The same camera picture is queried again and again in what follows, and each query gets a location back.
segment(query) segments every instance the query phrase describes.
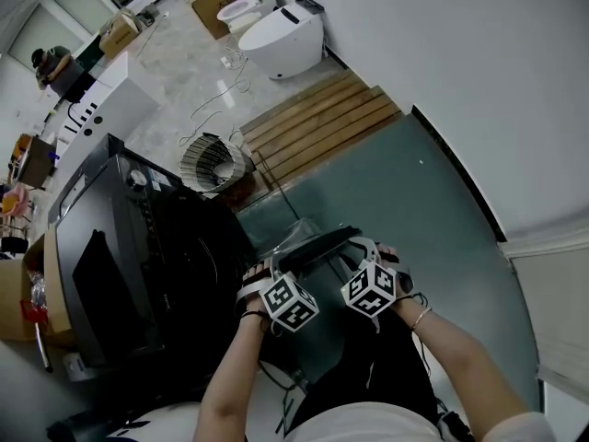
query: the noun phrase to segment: marble floor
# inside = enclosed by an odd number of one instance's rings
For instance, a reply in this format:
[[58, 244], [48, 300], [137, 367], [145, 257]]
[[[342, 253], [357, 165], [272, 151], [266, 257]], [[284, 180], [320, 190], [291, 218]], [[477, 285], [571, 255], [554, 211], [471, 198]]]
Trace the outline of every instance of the marble floor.
[[[343, 70], [330, 58], [300, 76], [279, 81], [270, 80], [251, 61], [246, 63], [242, 72], [240, 68], [229, 70], [221, 62], [221, 57], [229, 54], [225, 48], [227, 37], [218, 41], [213, 39], [188, 2], [163, 0], [158, 9], [160, 15], [156, 23], [144, 29], [127, 51], [164, 88], [167, 103], [144, 119], [125, 144], [140, 156], [175, 173], [179, 173], [179, 162], [186, 150], [185, 146], [179, 146], [179, 139], [191, 135], [216, 111], [221, 113], [214, 115], [199, 133], [205, 131], [227, 138], [236, 131], [232, 142], [241, 145], [238, 128]], [[234, 39], [229, 41], [229, 47], [236, 46]], [[99, 65], [92, 74], [99, 76], [102, 70], [104, 68]], [[236, 87], [191, 116], [207, 100], [231, 87], [240, 72], [240, 82]], [[59, 128], [65, 116], [60, 117], [60, 113], [52, 119], [43, 138]], [[34, 192], [37, 208], [29, 230], [29, 237], [33, 240], [47, 229], [47, 211], [57, 193], [55, 190], [58, 187], [49, 182], [47, 192]]]

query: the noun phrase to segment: white cable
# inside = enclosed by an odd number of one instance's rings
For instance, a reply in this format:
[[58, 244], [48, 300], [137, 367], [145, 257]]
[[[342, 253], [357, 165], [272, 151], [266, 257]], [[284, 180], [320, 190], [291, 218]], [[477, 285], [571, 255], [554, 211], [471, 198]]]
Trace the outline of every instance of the white cable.
[[199, 130], [200, 130], [200, 129], [201, 129], [201, 128], [202, 128], [202, 127], [203, 127], [203, 126], [206, 124], [206, 122], [208, 122], [208, 121], [209, 121], [211, 118], [213, 118], [213, 116], [214, 116], [215, 114], [219, 114], [219, 113], [222, 113], [222, 111], [216, 111], [216, 112], [215, 112], [215, 113], [213, 113], [211, 116], [209, 116], [209, 117], [208, 117], [206, 120], [204, 120], [204, 122], [202, 122], [202, 123], [200, 124], [200, 126], [199, 126], [198, 128], [196, 128], [196, 129], [195, 129], [195, 130], [192, 132], [192, 134], [191, 134], [190, 136], [184, 136], [184, 137], [181, 137], [181, 138], [178, 140], [178, 145], [179, 145], [180, 147], [183, 147], [183, 146], [185, 146], [185, 145], [186, 145], [186, 144], [187, 144], [187, 143], [188, 143], [188, 142], [189, 142], [189, 141], [190, 141], [190, 140], [191, 140], [191, 139], [192, 139], [192, 138], [193, 138], [193, 137], [194, 137], [194, 136], [195, 136], [195, 135], [196, 135], [196, 134], [199, 132]]
[[[228, 51], [230, 51], [230, 52], [232, 52], [232, 53], [235, 53], [235, 54], [237, 54], [237, 56], [238, 56], [238, 58], [239, 58], [239, 59], [238, 59], [238, 66], [237, 66], [237, 67], [234, 67], [234, 66], [232, 65], [231, 67], [229, 67], [229, 70], [237, 70], [237, 69], [240, 69], [240, 70], [239, 70], [239, 73], [237, 74], [237, 77], [236, 77], [236, 79], [235, 79], [234, 83], [233, 83], [233, 84], [232, 84], [230, 87], [228, 87], [226, 90], [224, 90], [223, 92], [219, 93], [218, 95], [215, 95], [215, 96], [214, 96], [214, 97], [212, 97], [211, 99], [208, 99], [208, 100], [207, 100], [207, 101], [205, 101], [205, 102], [204, 102], [204, 103], [203, 103], [203, 104], [202, 104], [202, 105], [201, 105], [199, 108], [197, 108], [195, 111], [193, 111], [193, 112], [192, 112], [192, 115], [191, 115], [191, 121], [192, 121], [192, 117], [193, 117], [193, 116], [194, 116], [194, 115], [195, 115], [197, 112], [199, 112], [199, 111], [200, 111], [202, 108], [204, 108], [206, 105], [208, 105], [209, 103], [211, 103], [211, 101], [213, 101], [214, 99], [218, 99], [219, 97], [222, 97], [222, 96], [223, 96], [225, 93], [227, 93], [227, 92], [228, 92], [229, 90], [231, 90], [233, 87], [237, 87], [237, 91], [238, 91], [239, 93], [246, 93], [246, 92], [249, 90], [250, 86], [251, 86], [251, 84], [250, 84], [249, 80], [247, 80], [246, 78], [244, 78], [243, 80], [239, 80], [239, 78], [241, 77], [241, 74], [243, 74], [243, 71], [244, 71], [244, 69], [246, 68], [246, 64], [248, 63], [248, 57], [246, 57], [246, 55], [245, 55], [245, 54], [244, 54], [242, 51], [239, 51], [239, 50], [232, 49], [232, 48], [230, 48], [230, 47], [227, 45], [227, 44], [229, 43], [229, 40], [231, 40], [231, 38], [234, 38], [234, 37], [233, 37], [233, 36], [229, 36], [229, 37], [227, 38], [227, 41], [225, 42], [225, 48], [226, 48]], [[192, 138], [193, 138], [193, 137], [194, 137], [194, 136], [195, 136], [195, 135], [196, 135], [196, 134], [197, 134], [197, 133], [200, 131], [200, 129], [201, 129], [201, 128], [202, 128], [202, 127], [203, 127], [203, 126], [204, 126], [204, 125], [205, 125], [205, 124], [206, 124], [206, 123], [207, 123], [207, 122], [208, 122], [208, 121], [209, 121], [211, 118], [213, 118], [213, 116], [214, 116], [215, 114], [218, 114], [218, 113], [222, 113], [222, 111], [216, 111], [216, 112], [215, 112], [215, 113], [213, 113], [211, 116], [209, 116], [209, 117], [208, 117], [206, 120], [204, 120], [204, 122], [202, 122], [202, 123], [201, 123], [201, 124], [200, 124], [200, 125], [199, 125], [199, 126], [198, 126], [198, 127], [197, 127], [197, 128], [194, 130], [194, 131], [193, 131], [193, 132], [192, 132], [192, 134], [191, 134], [190, 136], [184, 136], [184, 137], [181, 137], [181, 138], [178, 140], [178, 145], [179, 145], [180, 147], [183, 147], [183, 146], [185, 146], [185, 145], [186, 145], [186, 144], [187, 144], [187, 143], [188, 143], [188, 142], [189, 142], [189, 141], [190, 141], [190, 140], [191, 140], [191, 139], [192, 139]], [[235, 133], [236, 133], [235, 126], [232, 126], [232, 131], [231, 131], [231, 134], [229, 135], [229, 139], [228, 139], [228, 141], [230, 141], [230, 140], [231, 140], [231, 137], [232, 137], [232, 136], [233, 136]]]

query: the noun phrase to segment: bracelet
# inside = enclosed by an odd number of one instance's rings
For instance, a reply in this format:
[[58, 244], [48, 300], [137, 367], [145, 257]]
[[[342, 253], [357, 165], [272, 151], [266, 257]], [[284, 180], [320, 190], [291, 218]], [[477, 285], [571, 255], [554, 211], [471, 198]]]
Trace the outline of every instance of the bracelet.
[[243, 320], [246, 316], [251, 316], [253, 314], [255, 314], [256, 316], [262, 316], [264, 319], [267, 320], [270, 319], [270, 315], [268, 313], [265, 313], [264, 311], [246, 311], [241, 315], [240, 319]]
[[274, 321], [272, 321], [270, 323], [270, 325], [268, 325], [268, 321], [270, 320], [270, 315], [268, 313], [265, 313], [264, 311], [246, 311], [245, 313], [243, 313], [241, 315], [241, 318], [240, 319], [243, 320], [246, 316], [253, 316], [253, 315], [261, 316], [262, 317], [262, 320], [260, 322], [260, 330], [263, 333], [266, 333], [266, 331], [268, 329], [271, 330], [271, 327], [274, 324]]
[[411, 332], [415, 331], [415, 328], [418, 326], [418, 324], [422, 321], [423, 316], [425, 316], [427, 313], [429, 313], [432, 310], [432, 308], [427, 307], [426, 309], [423, 310], [422, 314], [420, 314], [420, 317], [417, 318], [417, 320], [415, 321], [415, 324], [413, 324], [413, 326], [411, 326]]

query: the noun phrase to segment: white toilet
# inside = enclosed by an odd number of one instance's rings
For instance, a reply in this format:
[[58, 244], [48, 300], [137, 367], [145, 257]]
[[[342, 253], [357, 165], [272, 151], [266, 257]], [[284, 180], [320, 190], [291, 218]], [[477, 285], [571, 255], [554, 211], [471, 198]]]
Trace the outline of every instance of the white toilet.
[[225, 6], [218, 14], [217, 19], [229, 24], [236, 18], [252, 12], [261, 13], [263, 17], [269, 15], [276, 7], [276, 0], [236, 0]]
[[323, 21], [298, 4], [283, 6], [248, 29], [239, 50], [269, 78], [296, 76], [321, 62]]

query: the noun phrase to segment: wrist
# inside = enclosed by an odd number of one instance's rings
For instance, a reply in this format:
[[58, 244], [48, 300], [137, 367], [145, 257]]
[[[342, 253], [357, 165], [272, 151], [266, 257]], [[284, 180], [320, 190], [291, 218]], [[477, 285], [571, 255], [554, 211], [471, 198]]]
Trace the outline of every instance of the wrist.
[[241, 315], [239, 327], [256, 327], [262, 333], [270, 327], [270, 316], [265, 310], [249, 309]]
[[421, 305], [413, 298], [395, 301], [392, 308], [405, 322], [411, 323], [411, 325], [425, 310], [425, 306]]

